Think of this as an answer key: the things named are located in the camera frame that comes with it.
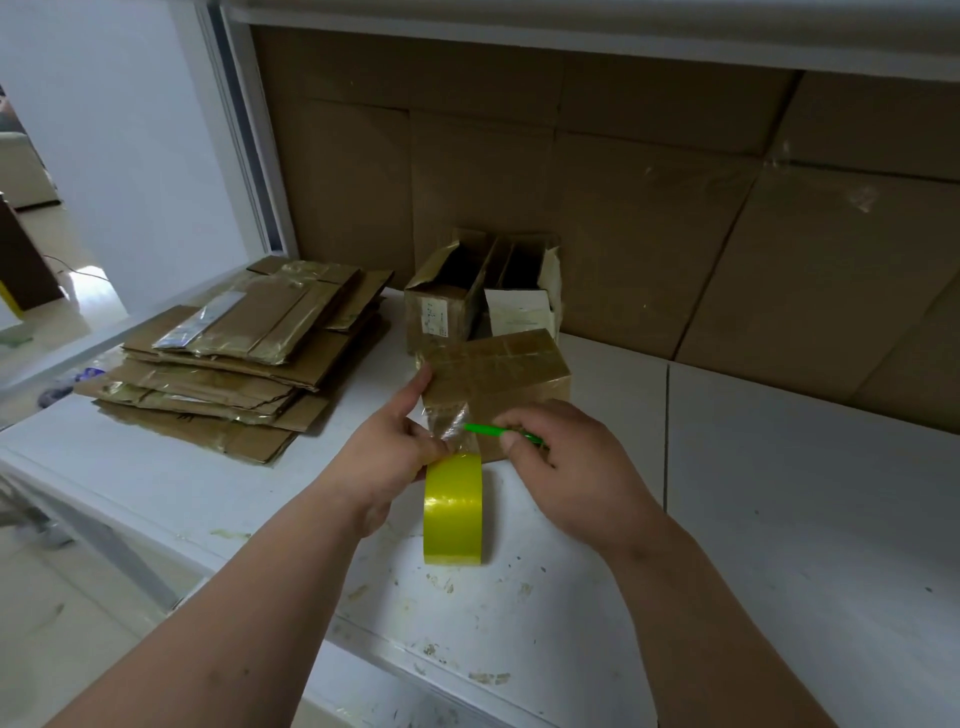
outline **yellow object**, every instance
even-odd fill
[[[483,551],[483,474],[480,455],[452,455],[426,469],[423,561],[476,565]]]
[[[23,321],[23,309],[16,304],[16,301],[13,300],[13,296],[10,295],[10,291],[7,290],[7,286],[3,284],[3,281],[0,280],[0,299],[3,299],[7,307],[13,312],[13,315],[16,316],[20,321]]]

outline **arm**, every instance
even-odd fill
[[[285,726],[360,539],[446,445],[407,419],[424,368],[226,566],[50,726]]]
[[[610,567],[661,725],[834,725],[603,425],[557,401],[511,410],[496,423],[534,432],[550,447],[544,460],[520,435],[501,437],[543,514]]]

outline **green pen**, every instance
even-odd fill
[[[534,445],[542,445],[543,441],[537,437],[537,435],[531,435],[529,432],[523,432],[521,430],[510,430],[507,427],[497,427],[495,425],[474,425],[472,423],[464,423],[464,429],[467,432],[475,432],[478,435],[490,435],[491,437],[499,437],[504,432],[519,432],[527,440],[532,442]]]

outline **left hand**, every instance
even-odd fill
[[[422,468],[450,454],[445,442],[407,417],[432,376],[428,365],[420,367],[405,387],[357,427],[317,478],[355,509],[362,536],[383,525],[394,498]]]

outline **forearm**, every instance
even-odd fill
[[[51,725],[289,725],[359,542],[321,476]]]
[[[706,554],[673,522],[670,531],[662,553],[608,559],[660,724],[832,726]]]

